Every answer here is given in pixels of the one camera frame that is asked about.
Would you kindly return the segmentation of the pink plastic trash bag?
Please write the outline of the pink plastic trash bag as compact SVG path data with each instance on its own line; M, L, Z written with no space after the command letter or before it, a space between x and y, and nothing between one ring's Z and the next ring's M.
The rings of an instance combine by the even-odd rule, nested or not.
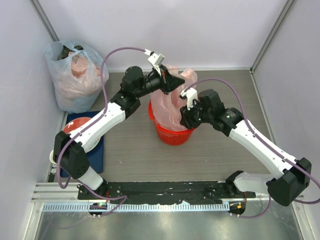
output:
M180 108L186 105L186 101L180 98L180 93L186 87L197 82L198 75L192 68L183 71L173 65L167 65L166 68L170 74L182 77L185 83L169 94L164 94L161 90L150 94L153 116L156 123L164 129L174 132L185 131L187 128L180 124L182 119Z

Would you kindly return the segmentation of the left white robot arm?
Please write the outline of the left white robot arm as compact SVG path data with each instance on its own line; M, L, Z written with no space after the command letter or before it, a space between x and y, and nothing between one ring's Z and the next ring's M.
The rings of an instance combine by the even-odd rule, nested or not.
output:
M91 167L86 153L96 140L140 107L141 97L157 90L168 94L185 84L185 78L180 74L170 73L164 65L159 69L144 75L140 67L129 67L122 78L120 90L101 112L75 131L61 131L55 136L53 163L82 183L97 200L106 199L107 181Z

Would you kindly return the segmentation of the red mesh trash bin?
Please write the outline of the red mesh trash bin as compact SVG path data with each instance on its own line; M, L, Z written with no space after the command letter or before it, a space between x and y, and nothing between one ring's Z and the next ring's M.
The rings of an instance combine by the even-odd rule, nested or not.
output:
M154 117L151 101L149 101L149 104L148 104L148 116L150 120L154 123L155 130L159 139L165 144L170 146L180 146L186 143L188 139L191 137L193 131L195 130L195 129L187 129L183 131L172 131L172 130L163 128L162 126L160 126L159 123L157 123Z

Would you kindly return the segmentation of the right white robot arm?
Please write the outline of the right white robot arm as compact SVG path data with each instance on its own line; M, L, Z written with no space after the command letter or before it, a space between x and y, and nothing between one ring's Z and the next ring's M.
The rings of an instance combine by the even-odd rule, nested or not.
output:
M225 186L230 197L236 198L243 192L267 194L287 207L309 186L311 162L281 150L245 120L239 110L225 108L216 91L207 89L198 93L190 88L182 90L179 97L186 101L186 106L180 109L181 125L195 129L200 124L210 124L242 145L268 169L269 174L234 172Z

